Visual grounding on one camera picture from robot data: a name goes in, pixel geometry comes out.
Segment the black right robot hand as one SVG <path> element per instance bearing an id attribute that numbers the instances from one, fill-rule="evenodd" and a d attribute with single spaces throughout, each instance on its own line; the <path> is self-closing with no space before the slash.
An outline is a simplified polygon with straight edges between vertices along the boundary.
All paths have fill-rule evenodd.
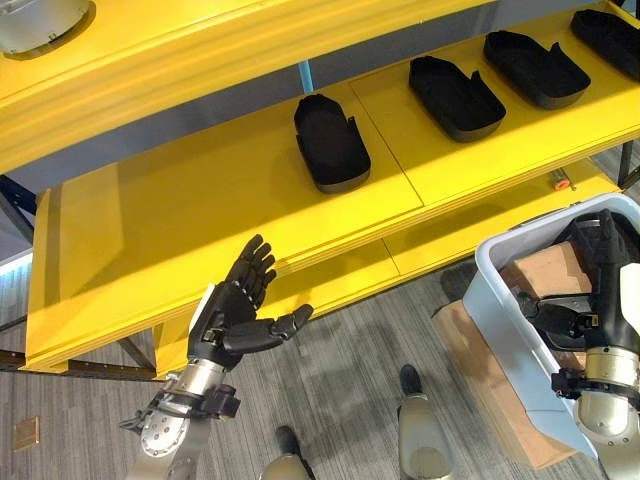
<path id="1" fill-rule="evenodd" d="M 554 287 L 541 294 L 514 287 L 512 292 L 525 319 L 552 350 L 585 352 L 618 347 L 639 351 L 639 334 L 624 319 L 621 307 L 621 268 L 639 261 L 639 233 L 622 214 L 609 209 L 579 215 L 554 242 L 566 244 L 564 266 L 551 268 L 555 280 L 588 280 L 576 293 Z"/>

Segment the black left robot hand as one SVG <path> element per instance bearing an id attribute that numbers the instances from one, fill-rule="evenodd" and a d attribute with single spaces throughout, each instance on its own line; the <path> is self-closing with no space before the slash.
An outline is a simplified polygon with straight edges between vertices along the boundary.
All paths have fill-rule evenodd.
<path id="1" fill-rule="evenodd" d="M 252 237 L 225 279 L 213 287 L 187 343 L 189 363 L 206 360 L 232 370 L 246 354 L 273 349 L 306 326 L 314 309 L 302 304 L 277 318 L 257 316 L 277 272 L 271 245 Z"/>

